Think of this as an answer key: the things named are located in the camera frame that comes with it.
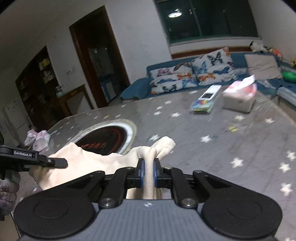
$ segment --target paper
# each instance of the paper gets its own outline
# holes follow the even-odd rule
[[[255,75],[244,78],[243,81],[239,85],[237,85],[237,86],[235,86],[233,88],[233,91],[237,91],[237,90],[240,90],[242,88],[245,88],[245,87],[251,85],[254,82],[255,82]]]

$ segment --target pink plastic bag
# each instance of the pink plastic bag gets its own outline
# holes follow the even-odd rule
[[[33,150],[42,151],[49,146],[50,134],[47,131],[41,131],[36,137],[36,141],[33,145]]]
[[[37,135],[38,135],[38,132],[36,132],[35,130],[28,131],[27,138],[24,141],[24,145],[25,146],[32,146],[36,140]]]

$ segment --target screw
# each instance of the screw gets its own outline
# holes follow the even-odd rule
[[[101,200],[101,204],[106,207],[110,207],[115,204],[115,201],[114,201],[114,199],[107,197],[107,198],[103,198]]]
[[[192,207],[196,205],[196,201],[192,198],[185,198],[181,201],[181,203],[186,207]]]

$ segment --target gray cushion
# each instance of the gray cushion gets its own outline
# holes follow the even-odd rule
[[[249,74],[255,75],[256,80],[282,78],[274,56],[246,54],[245,58],[248,64]]]

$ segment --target plastic bag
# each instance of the plastic bag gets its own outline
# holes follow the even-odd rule
[[[28,131],[27,138],[24,141],[24,145],[25,146],[32,146],[34,141],[36,140],[37,135],[38,135],[38,132],[36,132],[35,130]]]
[[[213,100],[195,100],[190,106],[190,111],[193,111],[195,113],[208,113],[210,114],[212,112],[213,106],[214,106]]]
[[[47,131],[41,131],[36,137],[36,141],[33,145],[33,150],[42,151],[49,146],[50,134]]]

